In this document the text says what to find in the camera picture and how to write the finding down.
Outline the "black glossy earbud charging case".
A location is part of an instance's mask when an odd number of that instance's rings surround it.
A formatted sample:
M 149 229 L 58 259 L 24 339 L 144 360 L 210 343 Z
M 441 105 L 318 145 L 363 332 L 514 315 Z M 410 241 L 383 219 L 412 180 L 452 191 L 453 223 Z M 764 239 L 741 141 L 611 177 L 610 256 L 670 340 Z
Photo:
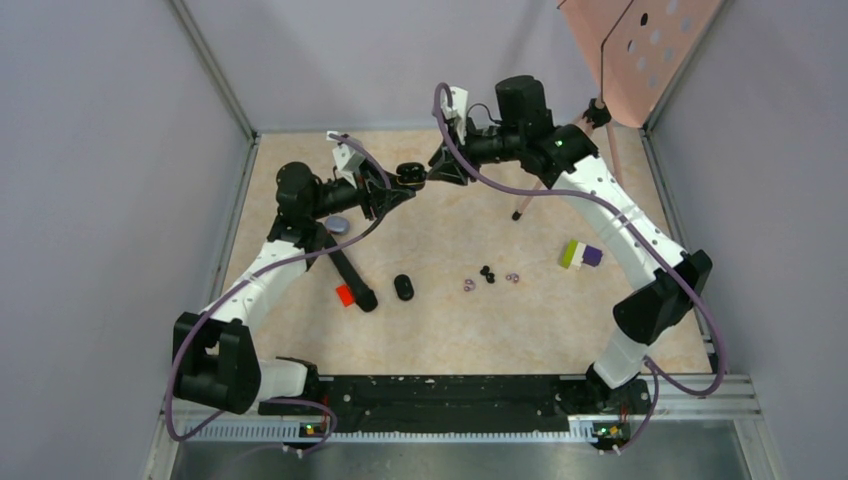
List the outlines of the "black glossy earbud charging case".
M 427 169 L 418 162 L 406 162 L 397 166 L 395 182 L 400 188 L 419 191 L 427 181 Z

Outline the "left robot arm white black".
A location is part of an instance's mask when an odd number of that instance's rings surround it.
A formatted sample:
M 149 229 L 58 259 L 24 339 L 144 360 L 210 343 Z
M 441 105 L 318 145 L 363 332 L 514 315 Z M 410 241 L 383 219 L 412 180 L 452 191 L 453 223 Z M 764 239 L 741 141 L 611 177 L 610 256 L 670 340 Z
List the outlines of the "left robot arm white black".
M 327 181 L 303 162 L 281 167 L 277 215 L 255 260 L 218 301 L 200 313 L 185 312 L 175 322 L 173 397 L 235 414 L 274 397 L 282 397 L 297 413 L 314 410 L 321 388 L 309 379 L 309 364 L 260 361 L 252 334 L 285 290 L 323 255 L 353 303 L 365 312 L 375 310 L 375 292 L 321 221 L 353 208 L 377 221 L 413 198 L 425 182 L 426 169 L 416 162 L 403 163 L 394 173 L 363 163 L 350 176 Z

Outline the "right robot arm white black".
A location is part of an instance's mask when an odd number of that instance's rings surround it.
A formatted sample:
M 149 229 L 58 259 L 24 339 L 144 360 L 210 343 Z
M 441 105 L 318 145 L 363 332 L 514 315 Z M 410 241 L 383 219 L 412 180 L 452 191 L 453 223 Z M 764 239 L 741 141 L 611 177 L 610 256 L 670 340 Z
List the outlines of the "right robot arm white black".
M 487 130 L 473 127 L 466 90 L 436 86 L 431 114 L 442 143 L 429 177 L 461 186 L 481 181 L 516 196 L 559 197 L 602 240 L 633 289 L 614 306 L 616 328 L 587 370 L 589 404 L 612 412 L 626 400 L 625 384 L 642 369 L 660 371 L 650 357 L 652 346 L 691 309 L 701 312 L 712 335 L 718 333 L 701 296 L 712 261 L 702 250 L 687 252 L 653 223 L 614 179 L 582 127 L 554 124 L 539 80 L 519 75 L 499 86 L 508 110 Z

